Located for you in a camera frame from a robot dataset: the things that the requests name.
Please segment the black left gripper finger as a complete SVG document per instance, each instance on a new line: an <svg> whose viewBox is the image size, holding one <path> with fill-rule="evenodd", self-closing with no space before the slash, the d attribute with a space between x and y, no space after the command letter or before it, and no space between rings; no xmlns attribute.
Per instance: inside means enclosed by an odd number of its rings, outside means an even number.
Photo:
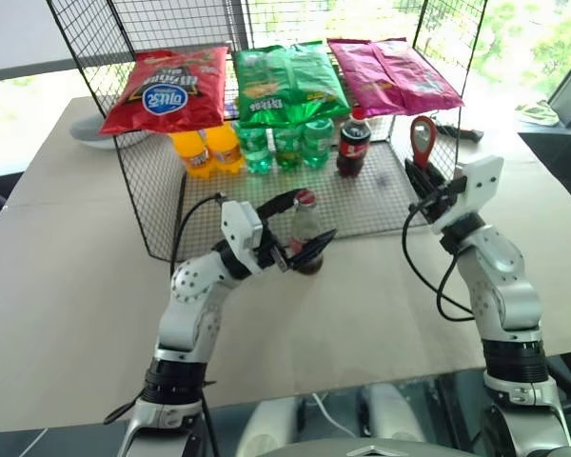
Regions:
<svg viewBox="0 0 571 457"><path fill-rule="evenodd" d="M257 207L257 214L263 224L263 228L268 228L268 220L276 214L281 214L294 207L296 195L306 189L292 189L278 194L270 200Z"/></svg>
<svg viewBox="0 0 571 457"><path fill-rule="evenodd" d="M292 239L289 244L292 255L287 259L287 265L298 272L318 272L324 263L323 251L336 234L334 228L306 241Z"/></svg>

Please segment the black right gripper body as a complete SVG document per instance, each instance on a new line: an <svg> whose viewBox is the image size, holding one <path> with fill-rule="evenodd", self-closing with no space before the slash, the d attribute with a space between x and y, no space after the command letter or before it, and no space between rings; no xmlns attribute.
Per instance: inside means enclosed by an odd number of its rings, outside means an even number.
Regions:
<svg viewBox="0 0 571 457"><path fill-rule="evenodd" d="M428 181L414 178L411 181L419 201L410 205L412 214L420 213L427 222L436 222L454 206L458 195L466 189L467 178L460 177L432 186Z"/></svg>

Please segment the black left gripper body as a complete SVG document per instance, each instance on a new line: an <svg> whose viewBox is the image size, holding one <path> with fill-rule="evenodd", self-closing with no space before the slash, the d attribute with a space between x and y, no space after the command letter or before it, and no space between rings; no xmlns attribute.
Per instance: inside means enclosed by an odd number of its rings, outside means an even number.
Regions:
<svg viewBox="0 0 571 457"><path fill-rule="evenodd" d="M281 245L268 224L263 224L260 244L252 252L261 270L272 266L276 266L280 271L293 269L293 262L287 256L286 249Z"/></svg>

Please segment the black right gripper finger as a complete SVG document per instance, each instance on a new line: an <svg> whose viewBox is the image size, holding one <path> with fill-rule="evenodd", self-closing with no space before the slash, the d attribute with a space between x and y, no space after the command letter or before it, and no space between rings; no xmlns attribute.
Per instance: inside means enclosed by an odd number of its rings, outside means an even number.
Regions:
<svg viewBox="0 0 571 457"><path fill-rule="evenodd" d="M424 173L432 188L438 188L446 182L442 173L432 163L427 164Z"/></svg>
<svg viewBox="0 0 571 457"><path fill-rule="evenodd" d="M404 160L404 171L415 191L427 191L427 179L424 169L420 168L413 160Z"/></svg>

